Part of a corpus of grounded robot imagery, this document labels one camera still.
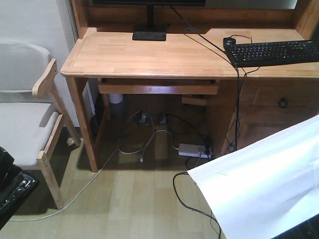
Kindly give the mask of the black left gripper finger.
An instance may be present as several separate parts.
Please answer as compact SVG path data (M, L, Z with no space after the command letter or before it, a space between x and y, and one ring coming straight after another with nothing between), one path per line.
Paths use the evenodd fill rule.
M13 178L13 162L12 156L4 149L0 148L0 186L5 187Z

